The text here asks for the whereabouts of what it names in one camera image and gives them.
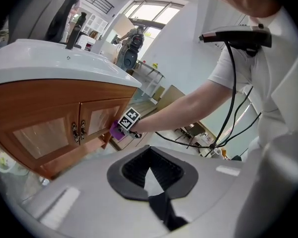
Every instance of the table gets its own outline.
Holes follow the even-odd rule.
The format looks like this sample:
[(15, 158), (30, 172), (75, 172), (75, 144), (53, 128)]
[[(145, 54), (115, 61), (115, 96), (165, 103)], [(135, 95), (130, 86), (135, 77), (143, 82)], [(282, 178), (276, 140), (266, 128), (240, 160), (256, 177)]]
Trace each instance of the table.
[(84, 50), (86, 47), (86, 44), (95, 44), (96, 40), (92, 37), (89, 37), (87, 35), (81, 35), (77, 41), (77, 44), (81, 46), (81, 49)]
[[(200, 125), (204, 130), (205, 132), (208, 134), (208, 136), (210, 137), (210, 140), (207, 140), (205, 137), (202, 137), (200, 133), (199, 135), (197, 136), (194, 136), (193, 139), (191, 140), (190, 144), (191, 145), (194, 145), (194, 144), (199, 144), (200, 146), (209, 146), (214, 140), (215, 140), (215, 136), (200, 122), (198, 121), (197, 122), (198, 125)], [(189, 126), (186, 126), (185, 127), (185, 130), (183, 128), (179, 128), (179, 130), (181, 130), (182, 133), (186, 133), (186, 131), (190, 130), (190, 128), (192, 128), (194, 126), (194, 124), (190, 124)], [(200, 155), (202, 157), (205, 157), (207, 155), (207, 153), (209, 152), (209, 149), (206, 149), (206, 148), (199, 148), (199, 152), (200, 152)], [(207, 158), (211, 158), (213, 155), (215, 154), (214, 151), (212, 151), (208, 156)]]
[[(146, 81), (147, 81), (147, 80), (149, 81), (149, 85), (145, 88), (145, 90), (144, 90), (144, 92), (143, 92), (143, 94), (142, 94), (141, 96), (143, 96), (143, 95), (145, 95), (145, 94), (148, 94), (149, 96), (152, 96), (152, 95), (154, 94), (154, 92), (156, 91), (156, 89), (158, 88), (159, 83), (160, 83), (160, 81), (162, 80), (162, 78), (164, 78), (164, 76), (163, 76), (162, 73), (161, 73), (160, 71), (158, 71), (156, 68), (153, 68), (153, 67), (151, 67), (150, 65), (148, 65), (148, 64), (146, 64), (146, 63), (144, 63), (144, 62), (142, 62), (142, 61), (140, 61), (140, 60), (138, 60), (138, 64), (140, 65), (139, 68), (137, 68), (137, 69), (134, 69), (134, 68), (133, 68), (133, 69), (131, 69), (131, 70), (134, 71), (135, 73), (137, 73), (140, 77), (144, 78)], [(144, 65), (145, 67), (149, 68), (149, 69), (150, 69), (150, 72), (147, 73), (147, 74), (143, 74), (143, 73), (141, 73), (140, 70), (141, 70), (142, 65)], [(152, 73), (156, 73), (155, 77), (153, 77), (153, 78), (149, 77), (149, 75), (152, 74)], [(160, 77), (159, 81), (156, 82), (155, 80), (157, 79), (157, 77), (158, 77), (159, 75), (160, 75), (161, 77)], [(156, 85), (156, 87), (154, 88), (154, 90), (153, 90), (151, 93), (147, 93), (147, 90), (148, 90), (152, 85)]]

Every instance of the sink countertop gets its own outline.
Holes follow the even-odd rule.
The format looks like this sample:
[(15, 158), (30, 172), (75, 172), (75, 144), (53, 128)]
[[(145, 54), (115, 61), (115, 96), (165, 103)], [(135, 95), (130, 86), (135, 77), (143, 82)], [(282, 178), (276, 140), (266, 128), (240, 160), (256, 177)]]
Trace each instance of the sink countertop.
[(0, 84), (31, 79), (77, 79), (141, 87), (100, 55), (65, 45), (19, 39), (0, 49)]

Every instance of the person in background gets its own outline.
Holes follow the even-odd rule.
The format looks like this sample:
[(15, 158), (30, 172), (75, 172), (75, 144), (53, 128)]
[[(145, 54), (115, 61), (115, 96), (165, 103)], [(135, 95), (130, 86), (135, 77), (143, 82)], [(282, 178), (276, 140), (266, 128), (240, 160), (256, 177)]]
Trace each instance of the person in background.
[(138, 26), (137, 28), (133, 28), (127, 34), (125, 34), (122, 38), (117, 40), (117, 43), (122, 41), (122, 47), (118, 53), (116, 65), (118, 67), (120, 67), (121, 69), (123, 69), (124, 71), (127, 70), (124, 66), (124, 55), (128, 49), (128, 44), (130, 43), (130, 41), (132, 41), (132, 38), (135, 35), (140, 35), (144, 42), (144, 28), (145, 28), (144, 26)]
[(65, 43), (70, 30), (70, 22), (73, 20), (74, 16), (78, 13), (79, 8), (81, 7), (81, 1), (77, 0), (76, 3), (73, 4), (70, 13), (68, 15), (68, 19), (66, 21), (65, 29), (62, 35), (61, 42)]

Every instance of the white t-shirt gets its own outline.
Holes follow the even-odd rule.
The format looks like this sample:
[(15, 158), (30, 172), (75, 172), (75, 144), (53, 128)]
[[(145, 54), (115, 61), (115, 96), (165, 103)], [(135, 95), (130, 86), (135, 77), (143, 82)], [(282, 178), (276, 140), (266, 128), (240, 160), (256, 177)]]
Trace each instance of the white t-shirt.
[[(253, 58), (242, 50), (232, 48), (237, 91), (246, 85), (252, 85), (262, 102), (262, 116), (258, 123), (259, 137), (250, 144), (249, 151), (264, 147), (273, 138), (289, 132), (271, 94), (298, 57), (298, 31), (284, 8), (275, 15), (257, 20), (270, 29), (272, 47), (262, 47)], [(233, 88), (232, 63), (226, 48), (209, 80)]]

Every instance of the black cable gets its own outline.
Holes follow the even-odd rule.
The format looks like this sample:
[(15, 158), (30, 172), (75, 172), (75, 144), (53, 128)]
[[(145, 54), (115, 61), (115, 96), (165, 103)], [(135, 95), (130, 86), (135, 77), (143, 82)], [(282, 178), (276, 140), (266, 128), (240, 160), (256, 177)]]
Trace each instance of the black cable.
[(246, 150), (240, 155), (240, 157), (248, 150), (248, 147), (246, 148)]
[(245, 103), (245, 101), (247, 100), (248, 96), (250, 95), (251, 91), (253, 90), (253, 87), (249, 90), (249, 92), (247, 93), (245, 99), (243, 100), (243, 102), (241, 104), (239, 104), (239, 106), (237, 107), (236, 111), (235, 111), (235, 114), (234, 114), (234, 120), (233, 120), (233, 127), (232, 127), (232, 130), (230, 131), (229, 135), (226, 137), (226, 139), (224, 139), (220, 144), (218, 145), (221, 145), (223, 143), (225, 143), (229, 137), (232, 135), (233, 133), (233, 130), (234, 130), (234, 127), (235, 127), (235, 122), (236, 122), (236, 116), (237, 116), (237, 112), (238, 110), (240, 109), (240, 107)]
[(162, 136), (160, 133), (156, 132), (156, 134), (160, 137), (162, 137), (163, 139), (173, 142), (173, 143), (177, 143), (179, 145), (185, 145), (185, 146), (191, 146), (191, 147), (195, 147), (195, 148), (204, 148), (204, 149), (209, 149), (209, 146), (197, 146), (197, 145), (190, 145), (190, 144), (186, 144), (186, 143), (181, 143), (181, 142), (177, 142), (175, 140), (169, 139), (167, 137)]
[(234, 126), (235, 126), (235, 120), (236, 120), (236, 115), (237, 115), (237, 111), (238, 109), (243, 105), (243, 103), (247, 100), (249, 94), (251, 93), (253, 87), (249, 90), (247, 96), (245, 97), (244, 101), (238, 106), (238, 108), (236, 109), (235, 111), (235, 114), (234, 114), (234, 121), (233, 121), (233, 128), (229, 134), (229, 136), (225, 139), (224, 142), (216, 145), (216, 142), (218, 141), (219, 137), (221, 136), (224, 128), (226, 127), (227, 123), (228, 123), (228, 120), (229, 120), (229, 117), (233, 111), (233, 107), (234, 107), (234, 101), (235, 101), (235, 95), (236, 95), (236, 68), (235, 68), (235, 61), (234, 61), (234, 56), (233, 56), (233, 53), (232, 53), (232, 50), (231, 50), (231, 47), (229, 45), (228, 42), (224, 42), (226, 47), (227, 47), (227, 50), (228, 50), (228, 53), (229, 53), (229, 57), (231, 59), (231, 62), (232, 62), (232, 67), (233, 67), (233, 75), (234, 75), (234, 82), (233, 82), (233, 89), (232, 89), (232, 100), (231, 100), (231, 103), (230, 103), (230, 107), (229, 107), (229, 111), (228, 111), (228, 114), (226, 116), (226, 119), (223, 123), (223, 126), (218, 134), (218, 136), (216, 137), (215, 141), (210, 145), (210, 146), (197, 146), (197, 145), (190, 145), (190, 144), (185, 144), (185, 143), (181, 143), (181, 142), (177, 142), (175, 140), (172, 140), (172, 139), (169, 139), (169, 138), (166, 138), (164, 136), (162, 136), (160, 133), (158, 132), (155, 132), (158, 136), (162, 137), (163, 139), (167, 140), (167, 141), (170, 141), (170, 142), (173, 142), (173, 143), (176, 143), (176, 144), (180, 144), (180, 145), (185, 145), (185, 146), (191, 146), (191, 147), (195, 147), (195, 148), (204, 148), (204, 149), (211, 149), (210, 152), (207, 153), (207, 155), (209, 155), (212, 150), (214, 150), (215, 148), (219, 148), (219, 147), (223, 147), (225, 146), (229, 141), (231, 141), (232, 139), (234, 139), (235, 137), (241, 135), (243, 132), (247, 131), (249, 128), (251, 128), (253, 126), (253, 124), (256, 122), (256, 120), (259, 118), (259, 116), (261, 115), (261, 113), (256, 117), (256, 119), (252, 122), (252, 124), (247, 127), (245, 130), (241, 131), (240, 133), (238, 133), (237, 135), (234, 135), (233, 137), (229, 138), (233, 132), (233, 129), (234, 129)]
[(233, 111), (233, 107), (234, 107), (234, 101), (235, 101), (235, 95), (236, 95), (236, 68), (235, 68), (235, 61), (234, 61), (234, 56), (233, 56), (233, 53), (232, 53), (232, 49), (230, 48), (230, 45), (228, 42), (224, 42), (226, 47), (227, 47), (227, 50), (228, 50), (228, 53), (229, 53), (229, 57), (231, 59), (231, 62), (232, 62), (232, 67), (233, 67), (233, 75), (234, 75), (234, 84), (233, 84), (233, 93), (232, 93), (232, 100), (230, 102), (230, 107), (229, 107), (229, 111), (228, 111), (228, 114), (225, 118), (225, 121), (222, 125), (222, 128), (220, 130), (220, 132), (218, 133), (218, 136), (216, 137), (215, 141), (211, 144), (213, 146), (216, 146), (216, 143), (219, 139), (219, 137), (221, 136), (223, 130), (225, 129), (227, 123), (228, 123), (228, 120), (229, 120), (229, 117), (230, 115), (232, 114), (232, 111)]
[(123, 45), (121, 44), (121, 43), (119, 43), (119, 45), (117, 46), (117, 48), (116, 48), (116, 54), (118, 54), (119, 52), (117, 52), (117, 50), (118, 50), (118, 48), (119, 47), (122, 47)]
[(231, 137), (229, 140), (227, 140), (225, 142), (225, 144), (219, 144), (217, 147), (223, 147), (225, 146), (228, 142), (230, 142), (233, 138), (236, 138), (237, 136), (241, 135), (243, 132), (247, 131), (249, 128), (251, 128), (253, 126), (253, 124), (257, 121), (257, 119), (260, 117), (262, 113), (259, 113), (259, 115), (256, 117), (256, 119), (250, 124), (250, 126), (248, 126), (246, 129), (242, 130), (240, 133), (234, 135), (233, 137)]

